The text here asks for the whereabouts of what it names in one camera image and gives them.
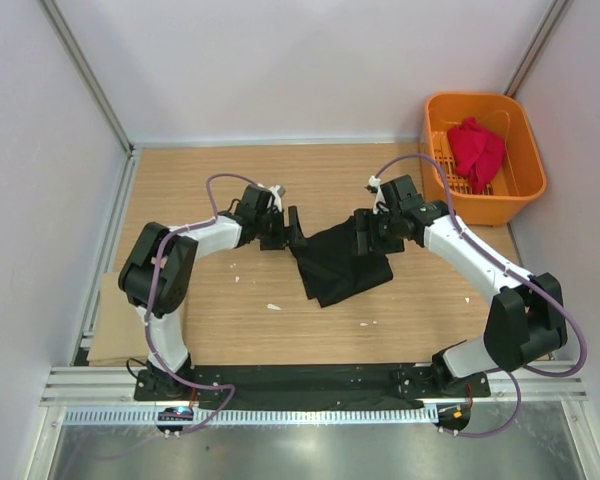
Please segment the black t shirt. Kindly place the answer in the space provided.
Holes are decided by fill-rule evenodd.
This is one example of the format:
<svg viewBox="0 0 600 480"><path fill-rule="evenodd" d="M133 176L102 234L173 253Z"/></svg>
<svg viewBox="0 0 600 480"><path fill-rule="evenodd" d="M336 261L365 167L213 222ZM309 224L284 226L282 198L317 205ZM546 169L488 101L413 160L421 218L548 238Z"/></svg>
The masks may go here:
<svg viewBox="0 0 600 480"><path fill-rule="evenodd" d="M353 218L320 231L305 246L291 247L306 296L321 308L337 304L393 279L384 255L352 254Z"/></svg>

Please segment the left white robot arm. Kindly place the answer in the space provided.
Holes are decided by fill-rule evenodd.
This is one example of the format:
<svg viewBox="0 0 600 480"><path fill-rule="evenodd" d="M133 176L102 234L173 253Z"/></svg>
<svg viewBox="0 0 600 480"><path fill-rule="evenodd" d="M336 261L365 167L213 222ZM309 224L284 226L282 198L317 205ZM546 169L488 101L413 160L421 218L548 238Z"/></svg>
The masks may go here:
<svg viewBox="0 0 600 480"><path fill-rule="evenodd" d="M248 184L227 210L215 209L202 222L144 226L118 277L118 287L140 316L149 347L143 383L169 399L184 398L193 386L192 361L181 326L195 263L254 240L262 250L304 246L298 209L282 202L283 187Z"/></svg>

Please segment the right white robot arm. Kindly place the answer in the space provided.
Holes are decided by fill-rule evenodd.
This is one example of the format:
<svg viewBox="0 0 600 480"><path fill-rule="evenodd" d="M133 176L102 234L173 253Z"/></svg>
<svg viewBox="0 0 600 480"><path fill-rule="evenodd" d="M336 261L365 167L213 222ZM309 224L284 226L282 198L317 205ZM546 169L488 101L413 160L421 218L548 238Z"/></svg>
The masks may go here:
<svg viewBox="0 0 600 480"><path fill-rule="evenodd" d="M474 374L513 372L566 343L561 285L554 276L534 275L509 262L444 201L425 201L408 175L388 182L370 177L367 188L375 200L354 212L355 255L401 252L412 241L452 265L489 306L481 335L433 355L435 391L452 396Z"/></svg>

